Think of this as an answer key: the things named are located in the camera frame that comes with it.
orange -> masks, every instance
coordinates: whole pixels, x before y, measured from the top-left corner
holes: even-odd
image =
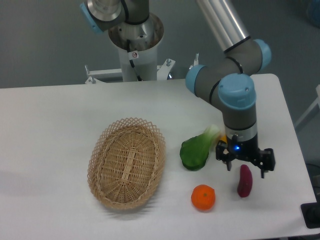
[[[196,186],[191,195],[191,202],[198,210],[209,210],[216,202],[215,190],[208,185]]]

metal bracket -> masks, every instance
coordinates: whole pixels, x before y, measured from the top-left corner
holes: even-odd
[[[157,66],[157,80],[163,81],[172,78],[170,76],[170,71],[174,67],[176,61],[170,58],[166,59],[163,65]],[[107,82],[112,82],[116,78],[122,77],[122,70],[121,68],[118,69],[108,69],[108,70],[96,70],[90,71],[88,65],[85,65],[85,73],[87,76],[87,80],[85,81],[86,84],[95,84],[95,83],[105,83],[98,79],[104,79]]]
[[[194,66],[196,66],[196,65],[199,65],[199,53],[198,53],[198,52],[195,54],[195,57],[194,57],[194,60],[193,60],[193,65],[191,65],[191,66],[189,67],[189,70],[190,70],[191,68],[193,68]]]
[[[305,110],[305,112],[295,122],[294,128],[299,131],[304,127],[311,119],[313,119],[320,110],[320,85],[316,87],[318,97],[311,103],[311,105]]]

gray floor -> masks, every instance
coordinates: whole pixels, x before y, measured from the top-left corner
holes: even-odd
[[[0,88],[82,84],[85,64],[91,70],[120,67],[107,35],[95,35],[87,26],[81,2],[1,1]],[[316,99],[320,84],[320,28],[306,18],[308,1],[232,2],[251,36],[270,45],[272,62],[262,73],[279,77],[295,122]],[[159,64],[172,58],[186,69],[197,52],[206,65],[223,57],[194,0],[150,0],[150,10],[165,28]],[[320,114],[297,136],[305,161],[320,165]]]

woven basket rim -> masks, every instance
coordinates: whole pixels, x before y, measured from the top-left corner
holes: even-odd
[[[136,134],[148,136],[154,145],[153,170],[149,176],[145,191],[135,200],[129,202],[118,202],[109,199],[107,194],[101,189],[101,172],[106,161],[106,155],[110,147],[122,136]],[[88,183],[92,194],[106,207],[115,209],[132,209],[143,205],[155,192],[165,165],[165,139],[156,125],[141,118],[125,118],[109,125],[100,135],[98,142],[92,151],[91,160],[88,167]]]

white table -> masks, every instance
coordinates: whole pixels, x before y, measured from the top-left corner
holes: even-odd
[[[210,155],[187,171],[181,143],[221,113],[192,95],[183,80],[44,86],[0,90],[0,239],[243,240],[317,234],[300,210],[315,202],[305,162],[278,78],[254,75],[259,147],[273,148],[275,170],[253,174],[249,197],[236,191],[243,161],[232,169]],[[88,163],[102,131],[121,118],[156,124],[167,160],[155,195],[144,208],[120,213],[91,194]],[[215,189],[211,212],[191,204],[193,188]]]

